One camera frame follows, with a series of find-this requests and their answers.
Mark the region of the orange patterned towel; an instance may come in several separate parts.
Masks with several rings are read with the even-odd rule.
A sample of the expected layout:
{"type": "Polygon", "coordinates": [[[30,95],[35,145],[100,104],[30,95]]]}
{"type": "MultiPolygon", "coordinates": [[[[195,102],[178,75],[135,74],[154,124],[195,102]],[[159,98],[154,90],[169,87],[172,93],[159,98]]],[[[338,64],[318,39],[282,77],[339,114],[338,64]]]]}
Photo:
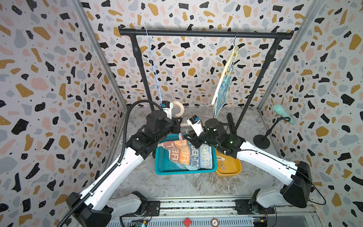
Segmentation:
{"type": "Polygon", "coordinates": [[[167,141],[162,143],[162,147],[169,152],[169,159],[179,168],[186,170],[200,169],[200,151],[187,140],[167,141]]]}

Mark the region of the white clothespin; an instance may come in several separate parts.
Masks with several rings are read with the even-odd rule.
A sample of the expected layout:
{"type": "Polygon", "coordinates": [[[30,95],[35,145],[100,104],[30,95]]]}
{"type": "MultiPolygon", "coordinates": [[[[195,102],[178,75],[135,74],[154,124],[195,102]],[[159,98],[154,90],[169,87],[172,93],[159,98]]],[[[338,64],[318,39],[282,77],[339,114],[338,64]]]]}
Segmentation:
{"type": "Polygon", "coordinates": [[[223,161],[225,161],[225,158],[223,158],[223,157],[221,157],[221,156],[217,156],[217,157],[216,157],[216,160],[217,160],[217,161],[221,161],[221,162],[223,162],[223,161]]]}

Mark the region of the peach clothespin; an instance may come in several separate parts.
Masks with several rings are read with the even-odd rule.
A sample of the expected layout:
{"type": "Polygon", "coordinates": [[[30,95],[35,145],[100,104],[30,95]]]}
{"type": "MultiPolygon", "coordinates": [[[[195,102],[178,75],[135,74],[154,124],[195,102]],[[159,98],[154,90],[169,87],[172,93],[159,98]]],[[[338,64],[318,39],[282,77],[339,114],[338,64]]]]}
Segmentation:
{"type": "Polygon", "coordinates": [[[221,161],[221,163],[220,164],[218,164],[218,166],[223,170],[223,171],[225,171],[226,170],[226,168],[225,168],[225,165],[224,165],[224,163],[221,161]]]}

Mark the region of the light blue wire hanger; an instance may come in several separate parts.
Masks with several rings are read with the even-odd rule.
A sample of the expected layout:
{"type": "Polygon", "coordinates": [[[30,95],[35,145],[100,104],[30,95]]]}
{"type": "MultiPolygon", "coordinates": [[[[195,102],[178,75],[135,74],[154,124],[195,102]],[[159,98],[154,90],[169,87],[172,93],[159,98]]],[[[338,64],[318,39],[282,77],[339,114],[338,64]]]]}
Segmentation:
{"type": "Polygon", "coordinates": [[[162,100],[161,90],[160,90],[160,86],[159,86],[159,80],[158,80],[158,76],[157,76],[157,69],[156,69],[156,66],[155,66],[155,60],[154,60],[154,57],[153,57],[151,42],[150,42],[150,38],[149,38],[147,30],[146,30],[146,35],[147,35],[147,41],[148,41],[148,47],[149,47],[149,56],[150,56],[150,60],[152,61],[151,65],[152,65],[153,74],[154,74],[154,78],[155,78],[155,82],[156,82],[158,97],[159,97],[161,105],[163,105],[162,104],[163,100],[162,100]]]}

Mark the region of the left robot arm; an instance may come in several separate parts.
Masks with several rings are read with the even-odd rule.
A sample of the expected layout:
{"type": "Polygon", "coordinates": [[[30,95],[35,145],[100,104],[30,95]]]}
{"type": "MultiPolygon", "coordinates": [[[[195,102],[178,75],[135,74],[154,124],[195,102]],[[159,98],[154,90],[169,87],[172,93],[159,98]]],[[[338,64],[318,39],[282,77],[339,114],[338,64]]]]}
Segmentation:
{"type": "Polygon", "coordinates": [[[181,122],[181,117],[169,118],[164,111],[152,111],[112,165],[80,194],[68,196],[67,205],[81,226],[106,227],[112,219],[124,215],[146,214],[147,198],[137,191],[115,200],[110,197],[133,169],[156,151],[159,142],[169,134],[180,133],[181,122]]]}

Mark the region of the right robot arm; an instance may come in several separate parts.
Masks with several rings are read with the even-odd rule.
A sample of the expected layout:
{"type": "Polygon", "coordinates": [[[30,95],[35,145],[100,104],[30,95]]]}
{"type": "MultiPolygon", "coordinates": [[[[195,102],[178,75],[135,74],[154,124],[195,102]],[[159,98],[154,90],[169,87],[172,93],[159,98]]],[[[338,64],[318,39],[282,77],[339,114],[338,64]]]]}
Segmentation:
{"type": "Polygon", "coordinates": [[[244,138],[227,133],[219,120],[208,119],[204,124],[194,115],[187,120],[193,132],[184,135],[194,147],[202,144],[214,147],[218,152],[234,159],[248,162],[280,181],[268,189],[257,189],[250,200],[250,206],[269,208],[274,205],[292,205],[306,208],[312,187],[310,166],[280,159],[254,146],[244,138]]]}

